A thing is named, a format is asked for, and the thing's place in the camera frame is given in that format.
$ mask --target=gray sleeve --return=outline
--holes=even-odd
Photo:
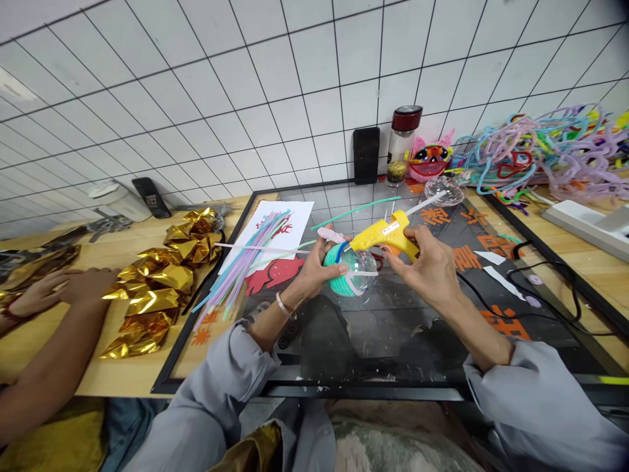
[[[553,347],[514,343],[508,366],[482,374],[471,359],[464,365],[474,400],[508,454],[561,470],[617,470],[627,434],[598,412]]]
[[[203,472],[240,440],[238,415],[280,364],[276,356],[262,352],[247,326],[235,323],[210,346],[168,409],[155,417],[125,472]]]

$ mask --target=gray jacket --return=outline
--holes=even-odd
[[[246,321],[234,324],[210,346],[205,362],[155,418],[126,472],[203,472],[240,440],[238,415],[280,364],[246,327]],[[516,469],[619,467],[628,437],[600,415],[552,347],[516,341],[510,366],[483,375],[468,360],[465,372]],[[286,399],[269,421],[282,430],[284,471],[334,470],[334,431],[322,401]]]

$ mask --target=white container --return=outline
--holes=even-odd
[[[97,185],[89,191],[88,195],[97,204],[107,205],[130,220],[144,221],[151,215],[151,211],[142,200],[124,186],[111,180]]]

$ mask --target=red bottle cap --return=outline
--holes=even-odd
[[[393,112],[391,129],[395,131],[411,131],[417,129],[424,109],[419,105],[404,105]]]

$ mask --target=white tiled wall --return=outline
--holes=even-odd
[[[620,113],[625,17],[616,0],[101,2],[0,45],[0,237],[95,217],[85,192],[109,177],[172,204],[352,178],[353,130],[379,125],[385,156],[404,104],[427,140],[561,104]]]

